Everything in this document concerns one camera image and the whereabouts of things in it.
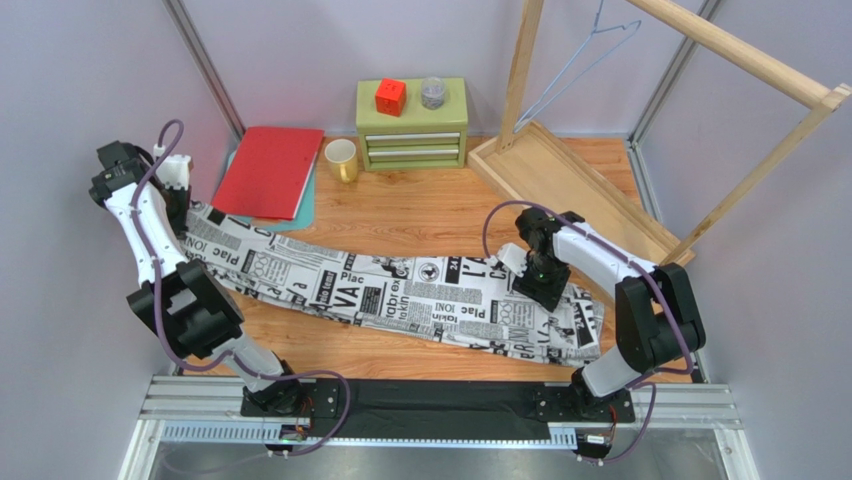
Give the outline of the newspaper print trousers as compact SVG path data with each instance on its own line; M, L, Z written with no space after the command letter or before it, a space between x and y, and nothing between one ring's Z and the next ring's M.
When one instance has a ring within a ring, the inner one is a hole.
M541 364L601 356L604 306L575 285L546 310L514 274L476 257L355 254L278 235L192 202L183 242L225 287L261 302Z

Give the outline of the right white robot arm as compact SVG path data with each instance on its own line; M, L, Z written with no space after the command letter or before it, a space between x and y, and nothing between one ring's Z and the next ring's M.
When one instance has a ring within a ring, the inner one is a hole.
M578 270L613 299L616 345L576 370L566 406L591 419L609 413L628 387L666 363L704 347L706 333L689 276L677 263L655 264L600 236L583 217L531 205L515 226L528 250L501 248L515 273L514 291L547 311L556 309L571 271Z

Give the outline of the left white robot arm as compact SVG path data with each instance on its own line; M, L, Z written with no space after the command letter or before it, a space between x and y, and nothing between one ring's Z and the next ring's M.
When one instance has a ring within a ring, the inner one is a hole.
M127 297L130 309L179 359L220 358L236 372L245 382L242 415L302 412L305 396L290 366L243 331L233 299L179 245L187 231L190 156L170 155L150 175L154 159L139 146L114 141L97 155L103 170L89 194L119 221L136 258L139 288Z

